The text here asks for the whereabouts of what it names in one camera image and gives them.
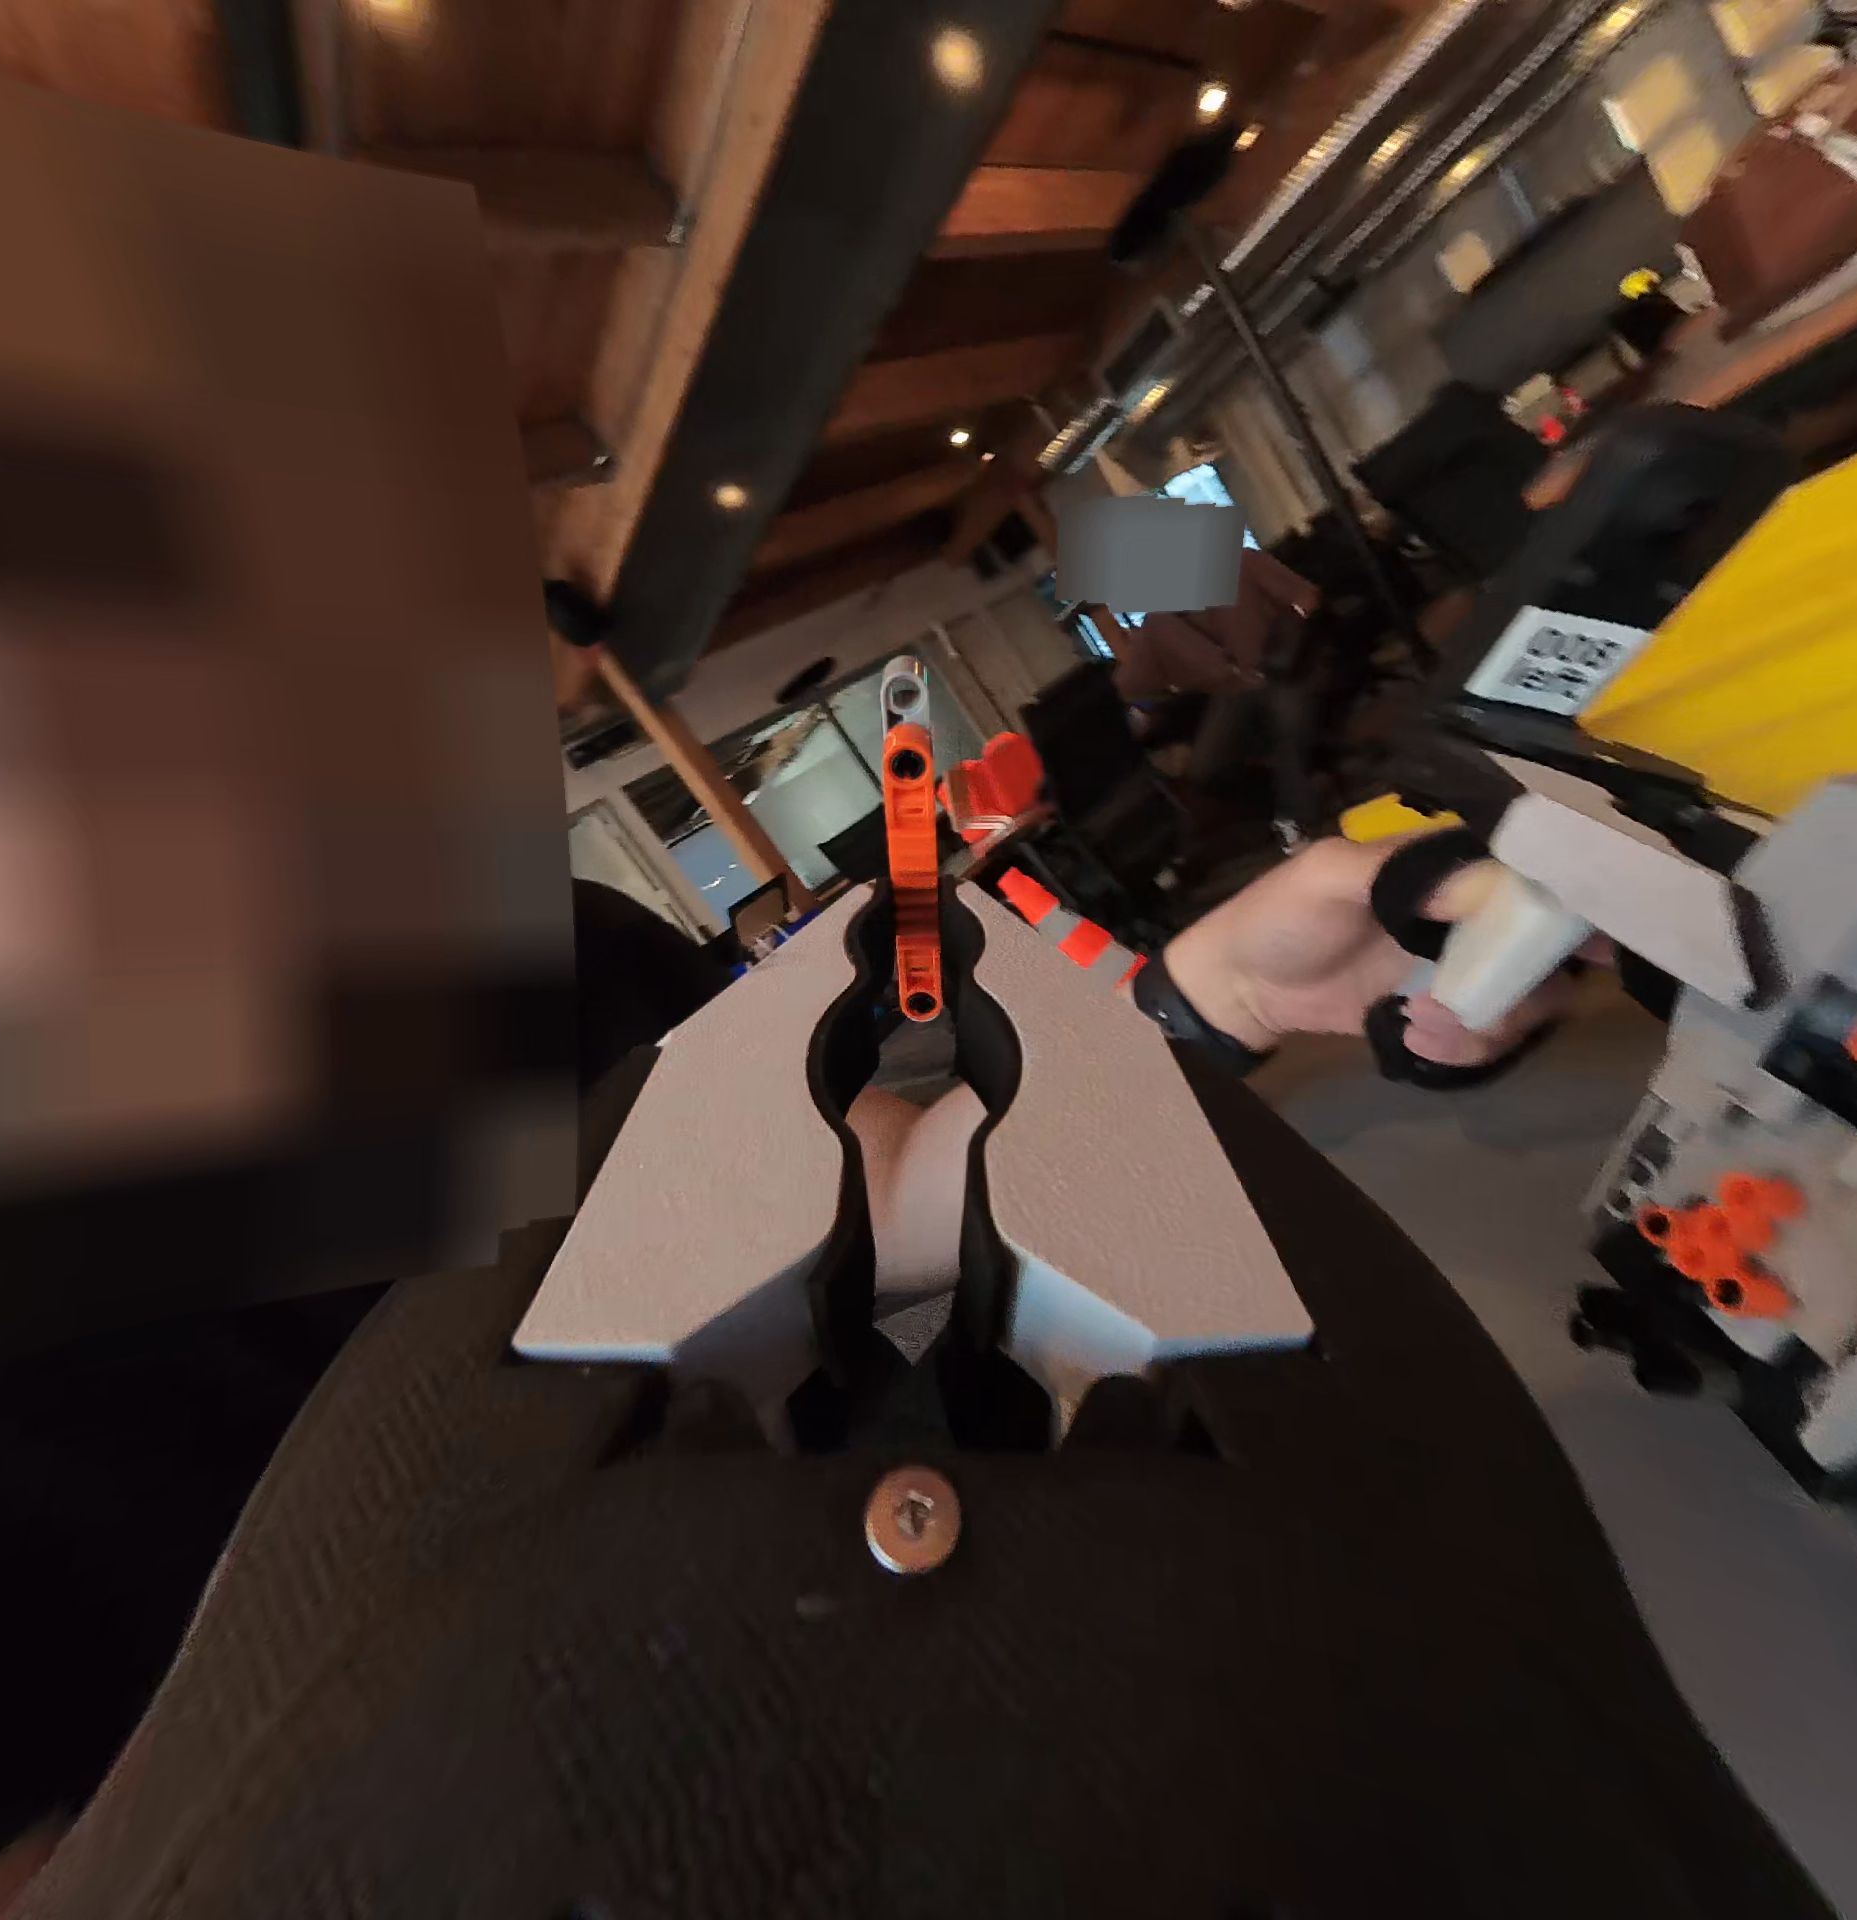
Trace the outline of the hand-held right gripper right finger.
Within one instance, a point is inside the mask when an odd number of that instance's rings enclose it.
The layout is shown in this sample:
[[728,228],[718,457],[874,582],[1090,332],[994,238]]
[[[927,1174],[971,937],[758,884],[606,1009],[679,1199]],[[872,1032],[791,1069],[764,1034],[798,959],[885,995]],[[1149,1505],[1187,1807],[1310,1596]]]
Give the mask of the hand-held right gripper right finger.
[[944,888],[964,1148],[953,1427],[1057,1427],[1102,1382],[1299,1354],[1316,1322],[1157,1026],[973,884]]

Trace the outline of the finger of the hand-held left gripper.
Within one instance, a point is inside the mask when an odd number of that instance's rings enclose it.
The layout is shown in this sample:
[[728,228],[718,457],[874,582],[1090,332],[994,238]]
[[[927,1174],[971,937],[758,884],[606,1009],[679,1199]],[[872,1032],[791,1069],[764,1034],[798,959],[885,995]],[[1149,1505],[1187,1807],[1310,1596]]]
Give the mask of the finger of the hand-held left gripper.
[[1490,834],[1495,860],[1573,918],[1712,1004],[1774,1004],[1774,934],[1731,876],[1678,850],[1659,829],[1589,801],[1527,792]]

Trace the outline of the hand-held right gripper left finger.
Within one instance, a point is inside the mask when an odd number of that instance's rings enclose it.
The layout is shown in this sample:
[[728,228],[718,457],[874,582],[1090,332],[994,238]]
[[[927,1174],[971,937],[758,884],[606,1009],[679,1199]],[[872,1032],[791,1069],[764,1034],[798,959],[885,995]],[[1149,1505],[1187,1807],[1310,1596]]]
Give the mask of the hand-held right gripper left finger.
[[853,886],[653,1056],[512,1347],[635,1364],[776,1408],[885,1371],[865,1156],[885,888]]

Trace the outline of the grey toy brick robot model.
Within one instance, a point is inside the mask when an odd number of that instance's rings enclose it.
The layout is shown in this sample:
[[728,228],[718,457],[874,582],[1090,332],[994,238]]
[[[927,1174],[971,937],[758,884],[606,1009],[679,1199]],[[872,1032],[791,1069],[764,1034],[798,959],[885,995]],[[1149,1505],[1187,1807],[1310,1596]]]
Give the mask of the grey toy brick robot model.
[[1568,1333],[1653,1394],[1731,1387],[1809,1491],[1857,1500],[1857,775],[1740,864],[1781,996],[1673,1004],[1661,1067],[1588,1195],[1605,1282]]

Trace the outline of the yellow plastic bin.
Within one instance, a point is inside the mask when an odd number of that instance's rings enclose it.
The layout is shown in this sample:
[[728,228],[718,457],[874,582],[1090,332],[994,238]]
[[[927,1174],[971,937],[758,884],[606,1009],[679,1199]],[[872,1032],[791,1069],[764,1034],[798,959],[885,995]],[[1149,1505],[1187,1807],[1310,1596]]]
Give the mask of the yellow plastic bin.
[[1782,492],[1579,724],[1770,818],[1857,775],[1857,456]]

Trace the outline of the orange toy brick beam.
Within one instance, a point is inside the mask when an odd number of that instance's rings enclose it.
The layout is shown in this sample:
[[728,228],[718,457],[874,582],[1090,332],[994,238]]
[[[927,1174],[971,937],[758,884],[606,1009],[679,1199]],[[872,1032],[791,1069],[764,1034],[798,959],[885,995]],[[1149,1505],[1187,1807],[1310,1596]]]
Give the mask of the orange toy brick beam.
[[938,793],[933,741],[918,722],[885,737],[885,821],[900,1013],[935,1021],[944,1008]]

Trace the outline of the grey desk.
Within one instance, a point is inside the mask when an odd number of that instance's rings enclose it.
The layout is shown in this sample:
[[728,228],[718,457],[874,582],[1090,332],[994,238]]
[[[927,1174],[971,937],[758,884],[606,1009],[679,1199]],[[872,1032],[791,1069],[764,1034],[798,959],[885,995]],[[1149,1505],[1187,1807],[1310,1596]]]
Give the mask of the grey desk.
[[1326,1039],[1291,1043],[1257,1089],[1457,1285],[1615,1524],[1787,1513],[1857,1534],[1857,1500],[1810,1493],[1744,1423],[1731,1368],[1697,1356],[1705,1382],[1682,1394],[1646,1385],[1632,1352],[1576,1334],[1596,1289],[1641,1289],[1671,1314],[1693,1297],[1632,1225],[1588,1213],[1661,1040],[1636,1006],[1595,995],[1485,1089],[1387,1082],[1361,1043]]

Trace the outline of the person's left hand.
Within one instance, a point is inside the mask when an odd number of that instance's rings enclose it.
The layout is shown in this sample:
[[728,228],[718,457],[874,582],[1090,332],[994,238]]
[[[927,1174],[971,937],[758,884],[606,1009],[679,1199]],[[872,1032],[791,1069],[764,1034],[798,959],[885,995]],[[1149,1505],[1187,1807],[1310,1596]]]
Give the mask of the person's left hand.
[[1422,952],[1401,948],[1376,916],[1374,891],[1399,928],[1436,948],[1469,918],[1498,868],[1467,829],[1304,847],[1211,909],[1162,952],[1207,1021],[1277,1053],[1296,1034],[1358,1037],[1387,1077],[1439,1092],[1499,1077],[1552,1037],[1582,996],[1566,963],[1498,1021],[1473,1030],[1416,991]]

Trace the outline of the black wristband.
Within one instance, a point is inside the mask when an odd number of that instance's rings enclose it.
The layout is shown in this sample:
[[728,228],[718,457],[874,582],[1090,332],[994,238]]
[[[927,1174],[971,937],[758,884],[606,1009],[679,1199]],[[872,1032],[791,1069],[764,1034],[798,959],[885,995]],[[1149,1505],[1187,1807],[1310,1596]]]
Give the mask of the black wristband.
[[1231,1078],[1247,1078],[1270,1060],[1267,1048],[1252,1048],[1207,1021],[1177,983],[1163,958],[1146,958],[1127,985],[1135,1009],[1152,1021],[1170,1043],[1187,1048],[1211,1069]]

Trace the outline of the orange grey striped object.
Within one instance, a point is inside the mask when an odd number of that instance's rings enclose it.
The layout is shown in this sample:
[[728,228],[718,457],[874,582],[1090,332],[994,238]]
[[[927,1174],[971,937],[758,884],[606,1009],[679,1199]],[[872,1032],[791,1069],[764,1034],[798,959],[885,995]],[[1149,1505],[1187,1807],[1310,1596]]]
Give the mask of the orange grey striped object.
[[1004,868],[997,878],[997,892],[1051,948],[1111,991],[1123,991],[1146,967],[1146,958],[1122,946],[1111,931],[1067,909],[1037,878],[1020,868]]

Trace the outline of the orange plastic object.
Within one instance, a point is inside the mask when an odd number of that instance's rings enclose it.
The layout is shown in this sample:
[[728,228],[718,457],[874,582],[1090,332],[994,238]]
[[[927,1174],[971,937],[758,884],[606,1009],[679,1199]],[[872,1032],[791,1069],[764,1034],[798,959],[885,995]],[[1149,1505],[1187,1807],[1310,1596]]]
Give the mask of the orange plastic object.
[[938,784],[939,807],[950,829],[966,842],[1012,829],[1036,813],[1043,798],[1043,766],[1025,734],[994,737],[978,758],[949,766]]

